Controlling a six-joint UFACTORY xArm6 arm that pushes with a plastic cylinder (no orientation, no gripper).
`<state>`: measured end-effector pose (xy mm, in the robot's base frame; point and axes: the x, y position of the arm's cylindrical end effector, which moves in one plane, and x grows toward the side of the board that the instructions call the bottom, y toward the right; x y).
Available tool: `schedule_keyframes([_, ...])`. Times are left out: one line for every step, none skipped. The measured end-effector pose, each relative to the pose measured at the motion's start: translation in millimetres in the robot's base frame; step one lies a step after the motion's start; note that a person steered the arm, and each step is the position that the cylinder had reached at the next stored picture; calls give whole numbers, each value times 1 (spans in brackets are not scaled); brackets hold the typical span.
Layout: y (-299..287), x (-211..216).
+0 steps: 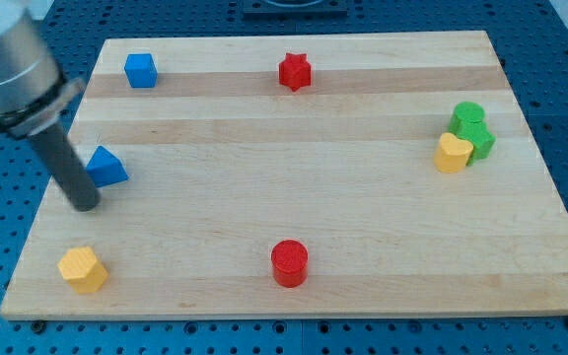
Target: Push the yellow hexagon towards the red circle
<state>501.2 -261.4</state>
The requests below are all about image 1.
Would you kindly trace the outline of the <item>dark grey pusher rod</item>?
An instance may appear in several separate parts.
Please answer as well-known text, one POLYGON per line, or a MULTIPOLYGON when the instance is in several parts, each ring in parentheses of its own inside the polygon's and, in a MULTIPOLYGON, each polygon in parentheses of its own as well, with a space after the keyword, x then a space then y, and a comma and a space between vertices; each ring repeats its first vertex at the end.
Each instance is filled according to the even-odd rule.
POLYGON ((68 140, 61 123, 56 122, 28 140, 74 209, 94 209, 101 195, 68 140))

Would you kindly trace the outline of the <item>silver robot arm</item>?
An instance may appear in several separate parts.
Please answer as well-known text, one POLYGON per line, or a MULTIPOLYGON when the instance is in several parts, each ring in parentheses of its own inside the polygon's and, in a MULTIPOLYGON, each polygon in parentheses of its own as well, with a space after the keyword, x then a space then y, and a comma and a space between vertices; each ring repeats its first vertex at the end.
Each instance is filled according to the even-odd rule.
POLYGON ((65 77, 29 9, 0 1, 0 133, 28 140, 78 211, 95 208, 101 196, 60 116, 84 89, 84 80, 65 77))

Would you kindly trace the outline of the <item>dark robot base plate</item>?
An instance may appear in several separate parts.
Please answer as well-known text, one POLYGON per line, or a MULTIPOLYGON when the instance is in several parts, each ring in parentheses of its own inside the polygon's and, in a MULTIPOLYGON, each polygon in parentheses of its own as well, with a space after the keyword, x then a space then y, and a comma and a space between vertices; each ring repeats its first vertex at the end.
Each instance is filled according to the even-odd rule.
POLYGON ((348 0, 242 0, 244 17, 346 15, 348 0))

